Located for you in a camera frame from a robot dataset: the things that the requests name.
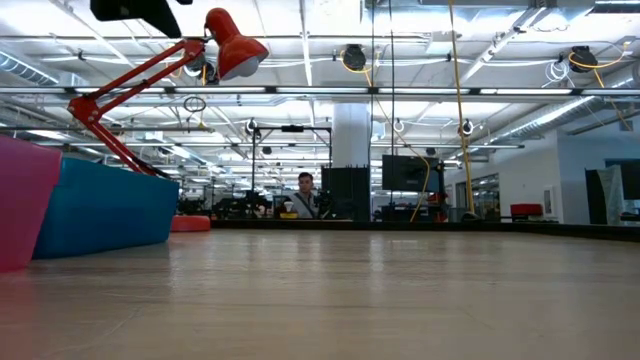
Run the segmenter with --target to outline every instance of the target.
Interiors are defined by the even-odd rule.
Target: blue block
[[[165,242],[178,188],[170,180],[65,158],[33,258]]]

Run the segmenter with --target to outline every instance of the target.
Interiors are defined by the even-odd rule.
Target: wall
[[[524,142],[520,150],[498,150],[489,163],[473,163],[472,179],[498,174],[500,181],[500,213],[510,216],[511,204],[544,202],[544,190],[552,186],[555,197],[555,211],[558,221],[563,221],[558,163],[557,136],[555,132],[545,135],[542,140]],[[465,181],[465,171],[447,171],[445,186]]]
[[[589,224],[585,170],[604,169],[608,159],[640,159],[640,134],[620,132],[613,124],[559,137],[558,152],[565,223]]]

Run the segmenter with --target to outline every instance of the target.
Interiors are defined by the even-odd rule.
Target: ceiling
[[[392,6],[392,22],[388,16],[389,3]],[[257,39],[268,48],[270,55],[256,74],[221,84],[224,86],[366,87],[366,77],[346,71],[339,56],[347,44],[360,44],[369,60],[367,66],[372,65],[372,57],[377,59],[373,62],[372,71],[375,86],[453,87],[454,62],[447,61],[452,43],[446,8],[420,7],[416,5],[417,1],[411,3],[412,6],[404,6],[407,3],[409,2],[406,0],[379,1],[377,10],[364,6],[363,12],[363,3],[358,0],[199,0],[191,6],[180,6],[169,0],[185,37],[202,36],[204,15],[213,7],[222,7],[231,14],[243,34]],[[563,73],[565,65],[554,65],[559,54],[566,56],[573,46],[589,46],[600,63],[616,61],[622,57],[615,65],[601,70],[606,79],[609,74],[633,63],[640,46],[634,35],[640,32],[639,15],[590,13],[594,1],[574,1],[574,4],[580,5],[547,11],[543,13],[544,16],[535,13],[533,15],[538,16],[539,21],[534,25],[527,25],[523,28],[526,31],[516,34],[510,32],[514,24],[522,21],[523,16],[533,16],[531,11],[527,12],[526,7],[483,7],[482,1],[456,3],[476,3],[475,7],[461,6],[455,11],[459,70],[460,74],[469,75],[462,84],[464,87],[597,87],[593,73]],[[24,21],[25,14],[28,14],[29,21]],[[371,17],[375,18],[373,27],[369,20]],[[303,29],[307,32],[306,41],[301,36]],[[394,34],[393,44],[389,37],[390,29],[393,29]],[[131,70],[131,64],[136,66],[173,43],[175,40],[165,38],[159,31],[139,20],[97,21],[89,10],[89,0],[4,0],[0,4],[0,54],[9,54],[51,75],[60,81],[59,85],[102,86]],[[476,62],[483,52],[497,45],[498,48],[491,50],[483,61]],[[308,59],[305,61],[307,46]],[[210,42],[207,56],[214,61],[216,54],[217,46],[215,42]],[[334,54],[338,55],[337,61],[333,60]],[[165,66],[165,63],[155,66],[146,74],[153,74]],[[0,85],[34,86],[32,82],[3,71],[0,71]],[[200,86],[200,79],[181,71],[157,85]],[[33,126],[34,123],[45,126],[46,122],[71,124],[73,121],[66,111],[70,98],[68,96],[29,93],[1,96],[0,105],[4,104],[7,112],[15,113],[17,109],[15,103],[2,102],[8,97],[24,103],[32,110],[43,112],[40,116],[28,112],[20,112],[19,116],[13,118],[5,116],[0,119],[0,123],[7,126]],[[103,123],[109,125],[119,122],[124,126],[145,128],[183,127],[181,131],[165,130],[161,136],[155,133],[153,136],[156,137],[152,137],[151,131],[127,132],[120,136],[126,142],[162,140],[168,143],[242,143],[250,141],[244,131],[248,119],[254,119],[260,126],[300,124],[330,127],[334,103],[370,102],[369,97],[350,99],[313,94],[249,94],[240,98],[236,95],[214,94],[201,95],[208,106],[204,111],[192,115],[183,107],[186,96],[138,96],[109,112]],[[531,111],[565,100],[522,96],[468,98],[462,104],[462,113],[464,118],[471,119],[476,125],[474,139],[482,141],[483,138],[490,137],[491,133],[508,129],[511,123]],[[455,96],[424,99],[419,96],[398,96],[395,102],[385,96],[379,98],[379,103],[374,102],[374,121],[385,123],[385,116],[392,113],[403,122],[402,135],[410,143],[459,143],[459,117]],[[206,127],[208,131],[185,129],[198,126]],[[376,140],[379,144],[390,141],[390,126],[386,124],[385,127],[385,137]],[[82,131],[67,133],[64,135],[68,136],[67,140],[56,139],[55,136],[40,136],[33,132],[16,136],[59,142],[68,142],[69,139],[82,140],[81,142],[92,140],[89,132]],[[274,147],[270,155],[259,153],[258,157],[262,157],[263,161],[272,159],[271,162],[257,164],[264,166],[260,169],[261,178],[257,179],[259,185],[292,184],[295,182],[295,174],[301,170],[298,166],[304,165],[308,170],[317,172],[329,156],[322,140],[311,132],[275,131],[265,140],[265,144],[268,142],[315,143],[316,147]],[[521,139],[517,138],[511,141],[519,142]],[[96,151],[106,153],[104,148],[91,149],[93,151],[87,152],[85,148],[83,154],[99,157]],[[177,166],[186,166],[185,170],[180,170],[181,173],[189,174],[194,179],[204,177],[206,180],[207,177],[217,175],[219,181],[228,178],[229,180],[224,181],[233,182],[238,177],[243,177],[238,175],[244,174],[243,171],[246,170],[241,166],[251,166],[250,162],[243,159],[250,155],[248,147],[192,147],[186,149],[190,154],[186,159],[180,154],[164,154],[156,147],[140,149],[144,149],[141,153],[147,160],[163,165],[165,169],[174,170]],[[389,148],[373,148],[371,157],[380,159],[383,153],[389,151]],[[450,149],[440,150],[443,156],[449,152]],[[226,168],[222,175],[219,174],[220,170],[213,171],[207,166],[207,170],[196,172],[196,166],[202,165],[202,162],[194,159],[204,161],[205,165]],[[283,162],[276,166],[279,162],[277,159],[291,161],[291,168],[284,168]],[[305,160],[295,162],[293,159]],[[312,163],[309,162],[310,159],[319,160]],[[111,161],[115,165],[119,164],[114,159]]]

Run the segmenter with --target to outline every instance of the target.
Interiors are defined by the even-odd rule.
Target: computer monitor
[[[425,157],[431,171],[426,192],[441,192],[442,172],[440,160]],[[382,189],[422,192],[427,177],[427,165],[417,156],[382,155]]]

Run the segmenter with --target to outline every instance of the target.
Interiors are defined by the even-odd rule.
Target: red object
[[[258,41],[242,36],[229,13],[223,9],[218,8],[211,10],[209,14],[207,14],[206,26],[220,45],[218,72],[223,80],[228,80],[235,76],[252,75],[257,70],[258,64],[269,55],[267,49]],[[113,136],[109,130],[100,124],[100,119],[108,111],[203,54],[207,41],[207,39],[191,38],[178,42],[171,48],[149,59],[144,64],[122,75],[99,90],[71,100],[68,107],[69,112],[71,112],[76,119],[80,120],[87,129],[91,130],[109,150],[116,154],[120,160],[127,164],[133,171],[149,175],[162,174],[133,154],[124,144]],[[164,68],[149,79],[142,80],[139,84],[131,87],[121,95],[98,106],[97,102],[100,97],[108,94],[117,87],[123,86],[129,80],[132,80],[162,60],[183,49],[184,55],[182,59]]]
[[[542,205],[512,204],[511,216],[542,216]]]
[[[62,152],[0,136],[0,272],[29,264]]]
[[[207,216],[176,215],[171,223],[171,232],[209,231],[211,220]]]
[[[220,47],[218,74],[221,80],[251,76],[262,60],[269,56],[269,51],[259,41],[240,34],[226,10],[216,8],[209,11],[206,24]]]

